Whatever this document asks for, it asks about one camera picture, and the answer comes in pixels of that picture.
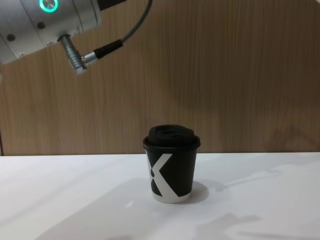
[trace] white table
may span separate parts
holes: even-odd
[[[0,240],[320,240],[320,153],[199,154],[192,198],[145,155],[0,157]]]

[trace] black lid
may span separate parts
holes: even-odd
[[[143,146],[151,151],[191,151],[200,146],[200,138],[194,131],[180,125],[160,125],[150,129]]]

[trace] cable connector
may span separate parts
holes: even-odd
[[[76,74],[83,74],[87,68],[78,50],[72,43],[69,35],[61,36],[58,41],[62,44],[66,57]]]
[[[97,58],[97,56],[96,56],[94,51],[90,52],[87,55],[84,55],[82,57],[82,61],[83,61],[84,65],[86,67],[91,65],[91,64],[94,64],[97,60],[98,60],[98,58]]]
[[[95,56],[97,59],[102,59],[104,56],[114,52],[115,50],[123,46],[124,46],[123,42],[119,39],[117,41],[109,43],[108,45],[97,48],[93,52],[95,53]]]

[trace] wood panel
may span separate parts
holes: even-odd
[[[123,36],[145,0],[103,13],[82,53]],[[75,76],[62,48],[0,67],[5,155],[142,153],[159,124],[201,152],[320,151],[315,0],[155,0],[124,48]]]
[[[2,147],[2,138],[1,138],[1,132],[0,132],[0,157],[3,156],[3,155],[4,155],[4,150],[3,150],[3,147]]]

